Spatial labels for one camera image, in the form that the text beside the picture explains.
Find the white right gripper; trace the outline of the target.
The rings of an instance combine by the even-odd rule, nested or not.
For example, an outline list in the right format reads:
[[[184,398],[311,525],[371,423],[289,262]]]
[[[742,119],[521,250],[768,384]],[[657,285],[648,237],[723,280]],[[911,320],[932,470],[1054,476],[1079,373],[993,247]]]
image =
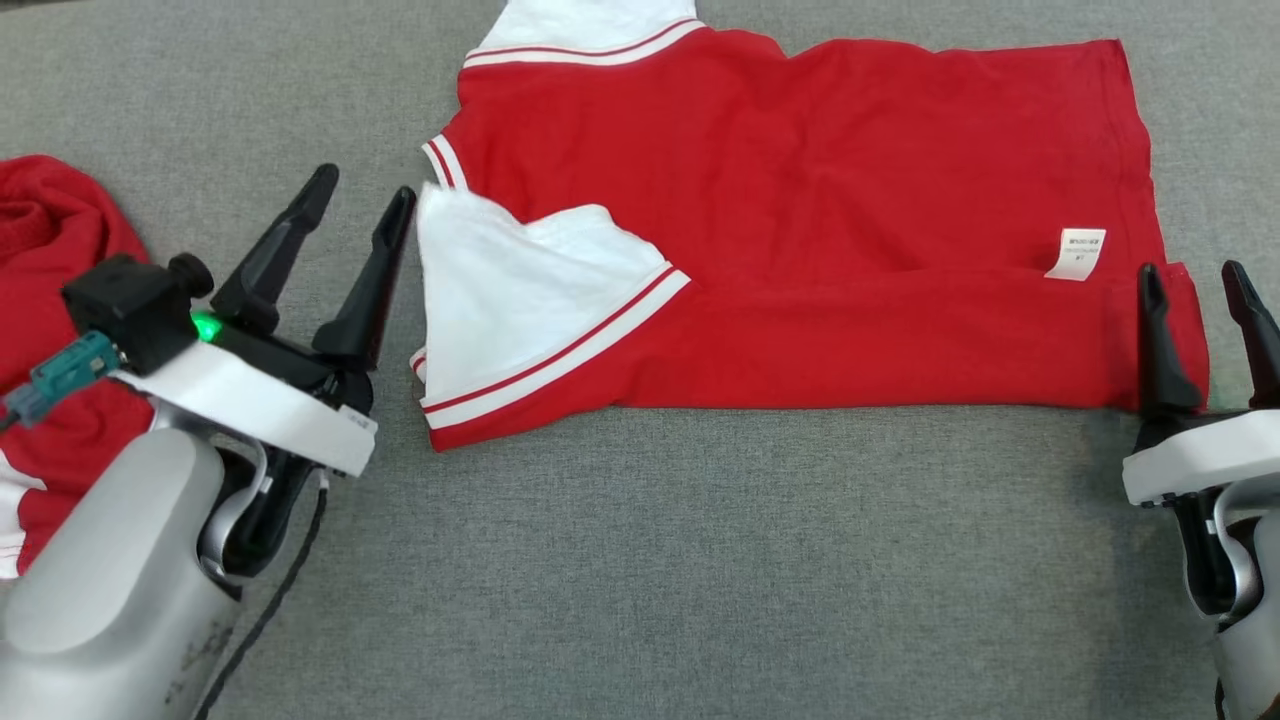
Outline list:
[[[1198,611],[1243,619],[1265,594],[1261,519],[1280,512],[1280,324],[1242,263],[1226,260],[1221,278],[1245,347],[1254,410],[1196,421],[1133,454],[1123,462],[1123,483],[1130,503],[1174,512],[1185,587]],[[1152,263],[1139,270],[1138,299],[1140,416],[1190,415],[1203,397],[1181,364],[1169,293]]]

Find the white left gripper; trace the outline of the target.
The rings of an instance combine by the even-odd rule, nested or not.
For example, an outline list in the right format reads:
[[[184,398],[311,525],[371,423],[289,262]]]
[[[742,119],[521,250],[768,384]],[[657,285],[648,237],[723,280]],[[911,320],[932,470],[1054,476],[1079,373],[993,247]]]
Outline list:
[[[211,511],[200,533],[197,560],[218,582],[248,579],[246,573],[227,569],[227,543],[234,524],[279,479],[271,452],[338,475],[361,477],[375,450],[372,419],[348,405],[333,407],[252,366],[246,351],[225,346],[236,337],[227,323],[257,334],[275,332],[276,302],[302,243],[323,222],[339,177],[335,164],[317,167],[239,261],[210,301],[224,322],[196,318],[197,340],[147,375],[123,366],[110,373],[111,379],[152,398],[155,428],[184,427],[192,436],[221,433],[253,447],[248,488]],[[312,350],[337,366],[362,373],[378,368],[416,204],[417,193],[408,186],[393,193],[344,302],[314,334]]]

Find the red shorts with white trim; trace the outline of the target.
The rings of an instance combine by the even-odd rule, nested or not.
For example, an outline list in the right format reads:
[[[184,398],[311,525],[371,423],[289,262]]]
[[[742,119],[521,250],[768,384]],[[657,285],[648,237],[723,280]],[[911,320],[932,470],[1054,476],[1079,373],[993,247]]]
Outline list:
[[[63,286],[118,254],[147,258],[95,179],[45,155],[0,161],[0,420],[3,397],[76,338]],[[146,398],[105,380],[61,401],[31,429],[0,430],[0,583],[29,569],[152,419]]]

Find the red shirt with white sleeves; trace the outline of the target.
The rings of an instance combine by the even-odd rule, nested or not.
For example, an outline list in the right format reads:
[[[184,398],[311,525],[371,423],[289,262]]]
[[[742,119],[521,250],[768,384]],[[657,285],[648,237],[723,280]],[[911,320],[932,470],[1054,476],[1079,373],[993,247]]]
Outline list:
[[[1140,405],[1165,249],[1116,38],[788,54],[694,0],[507,0],[422,147],[438,452],[621,407]]]

